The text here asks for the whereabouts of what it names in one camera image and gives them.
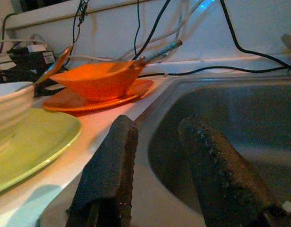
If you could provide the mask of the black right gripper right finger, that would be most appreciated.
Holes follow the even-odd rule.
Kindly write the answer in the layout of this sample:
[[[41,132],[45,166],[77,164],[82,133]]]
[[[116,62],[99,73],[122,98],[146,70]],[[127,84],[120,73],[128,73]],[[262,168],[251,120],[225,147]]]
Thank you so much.
[[[285,227],[287,215],[251,164],[201,117],[178,134],[208,227]]]

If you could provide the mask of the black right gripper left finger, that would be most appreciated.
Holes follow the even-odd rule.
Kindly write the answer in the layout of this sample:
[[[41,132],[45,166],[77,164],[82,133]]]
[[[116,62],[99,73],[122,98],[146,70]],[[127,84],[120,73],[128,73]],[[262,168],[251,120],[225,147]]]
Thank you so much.
[[[68,227],[128,227],[131,222],[136,124],[119,115],[85,165],[68,209]]]

